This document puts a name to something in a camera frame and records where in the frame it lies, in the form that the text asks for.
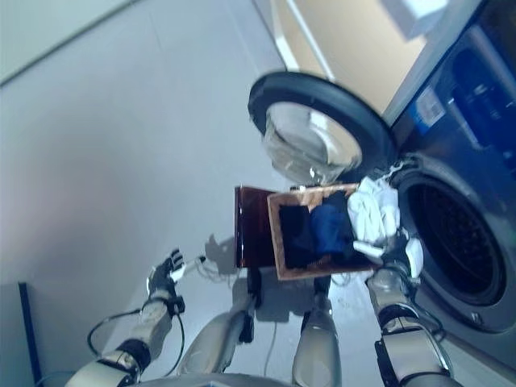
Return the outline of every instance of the gray floor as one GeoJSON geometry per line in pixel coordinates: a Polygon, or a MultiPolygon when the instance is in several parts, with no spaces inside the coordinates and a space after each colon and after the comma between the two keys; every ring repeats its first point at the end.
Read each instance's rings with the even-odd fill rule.
{"type": "MultiPolygon", "coordinates": [[[[247,113],[254,80],[282,67],[248,0],[143,0],[1,89],[0,276],[30,286],[44,373],[89,361],[89,328],[141,305],[175,246],[208,257],[178,289],[187,345],[231,308],[245,277],[232,267],[233,188],[289,186],[247,113]]],[[[228,371],[289,381],[311,284],[264,279],[256,339],[228,371]]],[[[331,288],[343,385],[380,386],[363,277],[344,279],[331,288]]],[[[179,340],[176,325],[144,379],[166,372],[179,340]]]]}

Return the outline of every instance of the blue fabric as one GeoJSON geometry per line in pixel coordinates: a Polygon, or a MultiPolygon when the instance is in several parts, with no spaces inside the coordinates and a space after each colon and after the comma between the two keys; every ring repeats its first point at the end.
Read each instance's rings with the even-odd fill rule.
{"type": "Polygon", "coordinates": [[[310,228],[317,255],[342,253],[345,246],[343,223],[346,214],[331,204],[321,204],[310,213],[310,228]]]}
{"type": "Polygon", "coordinates": [[[318,259],[307,206],[281,206],[280,225],[287,268],[305,268],[318,259]]]}

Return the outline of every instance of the white cloth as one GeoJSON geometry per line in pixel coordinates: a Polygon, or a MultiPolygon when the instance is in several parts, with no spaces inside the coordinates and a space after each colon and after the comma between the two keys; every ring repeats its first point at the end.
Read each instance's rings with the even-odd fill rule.
{"type": "Polygon", "coordinates": [[[347,213],[356,240],[383,246],[400,225],[397,190],[385,181],[365,177],[347,200],[347,213]]]}

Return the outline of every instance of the wire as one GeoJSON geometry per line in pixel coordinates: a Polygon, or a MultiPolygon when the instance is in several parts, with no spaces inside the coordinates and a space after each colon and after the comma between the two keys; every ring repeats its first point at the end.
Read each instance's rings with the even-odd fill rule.
{"type": "Polygon", "coordinates": [[[113,320],[116,320],[117,318],[121,318],[121,317],[125,317],[125,316],[131,316],[133,314],[138,314],[140,313],[142,310],[140,308],[138,309],[134,309],[134,310],[131,310],[129,312],[123,312],[123,313],[118,313],[118,314],[113,314],[109,317],[106,317],[104,318],[101,322],[98,322],[93,328],[91,328],[91,331],[89,331],[88,333],[88,336],[86,338],[86,342],[88,343],[88,347],[89,347],[89,350],[96,356],[96,357],[100,357],[102,355],[102,353],[100,351],[97,350],[97,348],[95,348],[95,346],[93,345],[93,342],[92,342],[92,336],[94,335],[95,331],[102,327],[103,325],[113,321],[113,320]]]}
{"type": "Polygon", "coordinates": [[[56,372],[49,373],[47,376],[42,377],[41,379],[39,379],[35,383],[34,387],[38,387],[38,386],[42,385],[48,379],[53,379],[54,377],[70,377],[74,373],[75,373],[75,371],[56,371],[56,372]]]}
{"type": "Polygon", "coordinates": [[[264,377],[267,376],[268,362],[271,360],[271,355],[273,353],[274,343],[276,342],[276,333],[277,333],[277,322],[274,322],[273,339],[271,340],[271,346],[268,348],[267,357],[265,358],[264,377]]]}
{"type": "Polygon", "coordinates": [[[185,328],[183,327],[183,320],[181,320],[181,316],[176,314],[177,319],[179,320],[179,327],[181,328],[181,350],[179,351],[179,356],[177,357],[176,363],[172,366],[170,371],[165,373],[162,377],[168,377],[174,370],[176,369],[181,357],[183,356],[183,350],[185,349],[185,328]]]}
{"type": "Polygon", "coordinates": [[[441,320],[439,320],[437,318],[437,316],[435,316],[435,314],[433,314],[429,310],[423,308],[421,305],[419,305],[416,302],[415,298],[416,298],[416,291],[418,290],[417,286],[410,283],[406,274],[401,269],[390,267],[390,266],[384,266],[382,268],[385,270],[389,270],[391,272],[395,272],[395,273],[399,274],[399,276],[402,279],[403,283],[405,284],[406,288],[409,290],[409,300],[410,300],[410,302],[412,302],[412,305],[414,306],[414,308],[416,308],[421,314],[424,314],[427,319],[430,319],[431,321],[433,321],[433,323],[437,326],[437,328],[430,330],[430,333],[435,337],[435,339],[439,343],[441,341],[443,341],[444,338],[446,337],[446,331],[444,330],[444,326],[443,326],[443,323],[441,322],[441,320]]]}
{"type": "MultiPolygon", "coordinates": [[[[96,357],[100,357],[102,355],[102,353],[99,352],[92,343],[92,336],[98,328],[100,328],[104,324],[107,324],[113,320],[116,320],[117,318],[131,316],[133,314],[138,314],[138,313],[141,313],[141,311],[142,310],[139,308],[139,309],[134,309],[134,310],[131,310],[128,312],[113,314],[112,316],[106,317],[101,322],[97,323],[93,328],[91,328],[91,331],[89,331],[88,337],[86,338],[86,341],[88,342],[88,347],[89,347],[90,351],[96,357]]],[[[172,372],[174,372],[176,367],[179,365],[179,361],[181,360],[181,357],[183,356],[183,351],[185,350],[185,327],[183,325],[183,320],[181,319],[181,316],[179,314],[176,314],[176,317],[177,317],[177,320],[179,320],[179,327],[181,328],[181,349],[179,351],[179,356],[177,357],[176,363],[174,363],[172,368],[167,373],[165,373],[162,377],[168,377],[172,372]]]]}

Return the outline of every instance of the black cable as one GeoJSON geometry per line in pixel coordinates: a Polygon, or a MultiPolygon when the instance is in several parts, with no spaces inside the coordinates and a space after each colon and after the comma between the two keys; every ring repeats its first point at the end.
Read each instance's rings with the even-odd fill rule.
{"type": "MultiPolygon", "coordinates": [[[[102,353],[99,352],[92,343],[92,336],[98,328],[100,328],[104,324],[107,324],[113,320],[116,320],[117,318],[131,316],[133,314],[138,314],[141,311],[142,310],[139,308],[139,309],[131,310],[129,312],[113,314],[109,317],[104,318],[101,322],[98,322],[93,328],[91,328],[91,331],[89,331],[88,337],[86,338],[86,341],[88,342],[88,347],[89,347],[90,351],[96,357],[100,357],[102,355],[102,353]]],[[[176,367],[179,365],[179,361],[181,360],[181,357],[183,356],[183,351],[185,350],[185,327],[183,326],[183,320],[181,319],[181,316],[179,314],[176,314],[176,317],[177,317],[177,320],[179,321],[179,327],[181,328],[181,349],[179,351],[179,356],[177,357],[176,363],[174,363],[172,368],[167,373],[165,373],[162,377],[168,377],[172,372],[174,372],[176,367]]]]}
{"type": "Polygon", "coordinates": [[[179,364],[179,361],[181,360],[181,357],[183,356],[183,350],[185,349],[185,328],[183,327],[183,320],[181,320],[181,316],[179,314],[176,314],[176,316],[177,316],[177,319],[179,320],[179,327],[181,328],[181,350],[179,351],[179,356],[177,357],[176,363],[172,366],[170,371],[165,373],[162,377],[167,377],[172,372],[174,372],[177,365],[179,364]]]}
{"type": "Polygon", "coordinates": [[[416,302],[415,298],[416,298],[417,286],[410,283],[407,275],[401,269],[391,267],[391,266],[384,266],[382,268],[385,270],[389,270],[391,272],[397,273],[400,276],[400,278],[402,279],[403,283],[405,284],[406,288],[409,291],[409,295],[408,295],[409,300],[412,303],[412,305],[414,306],[414,308],[416,308],[421,314],[424,314],[427,317],[427,319],[432,320],[434,322],[434,324],[437,326],[437,328],[431,330],[430,333],[435,337],[435,339],[438,342],[443,341],[444,338],[446,337],[446,331],[444,330],[444,326],[443,326],[443,323],[441,322],[441,320],[439,320],[437,318],[437,316],[435,316],[435,314],[433,314],[429,310],[423,308],[421,305],[419,305],[416,302]]]}
{"type": "Polygon", "coordinates": [[[100,357],[102,355],[101,352],[97,351],[97,348],[95,348],[95,346],[93,345],[92,343],[92,336],[94,335],[95,331],[100,328],[101,326],[103,326],[104,324],[107,324],[113,320],[116,320],[117,318],[121,318],[121,317],[125,317],[125,316],[131,316],[133,314],[138,314],[140,313],[142,310],[140,308],[138,309],[134,309],[134,310],[131,310],[129,312],[123,312],[123,313],[118,313],[118,314],[113,314],[112,316],[109,316],[109,317],[106,317],[104,318],[101,322],[98,322],[93,328],[91,328],[91,331],[89,331],[89,334],[88,334],[88,337],[86,338],[86,341],[88,343],[88,347],[90,349],[90,351],[96,356],[96,357],[100,357]]]}

